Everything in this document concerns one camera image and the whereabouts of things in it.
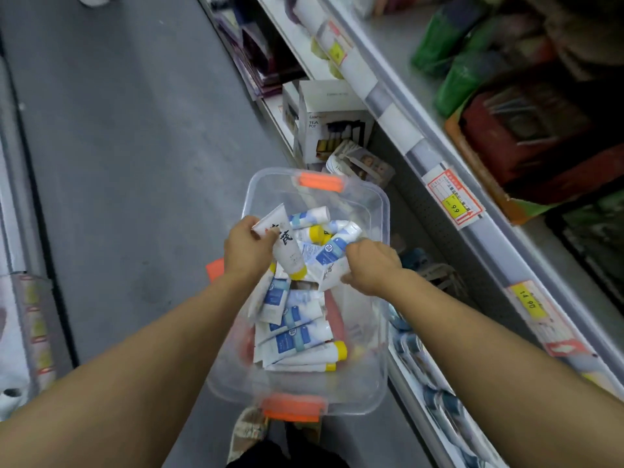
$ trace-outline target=floor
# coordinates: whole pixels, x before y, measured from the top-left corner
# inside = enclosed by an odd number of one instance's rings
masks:
[[[86,362],[205,286],[251,176],[288,163],[197,0],[0,0],[0,29]],[[223,466],[240,409],[204,389],[165,466]],[[430,466],[390,393],[323,444]]]

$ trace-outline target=plastic bin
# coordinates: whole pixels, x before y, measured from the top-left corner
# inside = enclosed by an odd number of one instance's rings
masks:
[[[250,181],[243,216],[265,216],[280,203],[289,214],[326,205],[333,220],[352,220],[370,239],[389,243],[390,204],[386,193],[368,182],[297,169],[264,169]],[[289,421],[366,414],[377,408],[387,388],[388,304],[344,284],[329,292],[344,322],[349,350],[336,372],[257,368],[251,363],[254,323],[239,314],[208,375],[210,389],[223,399],[260,406],[268,416]]]

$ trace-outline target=right arm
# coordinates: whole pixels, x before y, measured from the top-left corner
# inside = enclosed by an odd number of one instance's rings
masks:
[[[346,250],[345,282],[409,322],[511,467],[624,466],[624,404],[518,335],[402,269],[370,240]]]

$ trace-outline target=black pants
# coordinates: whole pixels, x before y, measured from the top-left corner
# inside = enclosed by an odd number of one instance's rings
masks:
[[[286,424],[286,441],[290,460],[282,453],[281,448],[270,440],[262,440],[247,450],[227,468],[349,468],[348,464],[338,455],[320,448],[294,428]]]

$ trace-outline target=left arm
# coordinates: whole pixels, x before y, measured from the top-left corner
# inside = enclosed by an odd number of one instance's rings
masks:
[[[3,465],[160,467],[239,309],[272,259],[245,217],[225,243],[225,274],[80,366],[0,424]]]

